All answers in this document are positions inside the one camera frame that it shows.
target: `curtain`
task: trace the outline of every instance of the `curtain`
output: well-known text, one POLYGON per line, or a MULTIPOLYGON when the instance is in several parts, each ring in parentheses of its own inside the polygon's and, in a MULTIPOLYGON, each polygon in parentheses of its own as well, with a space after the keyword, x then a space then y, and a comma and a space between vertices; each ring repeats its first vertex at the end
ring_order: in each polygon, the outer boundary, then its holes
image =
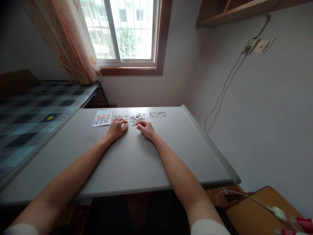
POLYGON ((68 80, 89 84, 100 67, 79 0, 21 0, 68 80))

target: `white table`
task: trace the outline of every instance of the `white table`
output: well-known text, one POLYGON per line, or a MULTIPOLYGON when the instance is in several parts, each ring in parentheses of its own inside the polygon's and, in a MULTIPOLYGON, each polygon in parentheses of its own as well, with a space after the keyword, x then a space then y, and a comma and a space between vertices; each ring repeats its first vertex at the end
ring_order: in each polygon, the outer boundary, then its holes
MULTIPOLYGON (((114 115, 145 113, 159 136, 205 188, 240 183, 240 178, 187 108, 111 108, 114 115), (149 112, 166 117, 149 117, 149 112)), ((28 203, 59 173, 97 143, 109 126, 91 127, 98 110, 79 110, 0 194, 0 205, 28 203)), ((107 149, 76 199, 170 189, 156 147, 131 126, 107 149)))

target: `wall shelf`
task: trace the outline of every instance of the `wall shelf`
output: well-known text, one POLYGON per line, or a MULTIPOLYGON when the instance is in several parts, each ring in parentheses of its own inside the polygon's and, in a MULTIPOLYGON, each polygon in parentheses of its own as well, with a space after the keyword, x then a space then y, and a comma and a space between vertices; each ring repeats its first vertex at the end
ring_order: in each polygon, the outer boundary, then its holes
POLYGON ((312 0, 203 0, 198 27, 214 27, 312 0))

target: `bottle label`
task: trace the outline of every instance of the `bottle label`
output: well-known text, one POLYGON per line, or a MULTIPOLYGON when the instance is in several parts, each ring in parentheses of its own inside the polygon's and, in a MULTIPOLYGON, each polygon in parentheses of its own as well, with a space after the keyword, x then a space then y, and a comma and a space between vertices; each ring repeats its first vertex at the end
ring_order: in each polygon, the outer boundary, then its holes
POLYGON ((306 232, 306 233, 313 233, 313 223, 311 219, 304 219, 304 218, 299 218, 297 217, 297 221, 301 228, 306 232))
POLYGON ((290 231, 287 229, 282 229, 281 234, 282 235, 308 235, 307 233, 294 232, 294 231, 290 231))

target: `blue plaid mattress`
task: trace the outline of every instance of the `blue plaid mattress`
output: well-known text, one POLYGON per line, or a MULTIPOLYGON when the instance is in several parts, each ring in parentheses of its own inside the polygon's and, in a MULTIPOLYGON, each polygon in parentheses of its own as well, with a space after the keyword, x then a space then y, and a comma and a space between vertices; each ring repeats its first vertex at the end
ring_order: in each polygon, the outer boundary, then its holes
POLYGON ((41 82, 0 101, 0 186, 97 87, 97 84, 41 82))

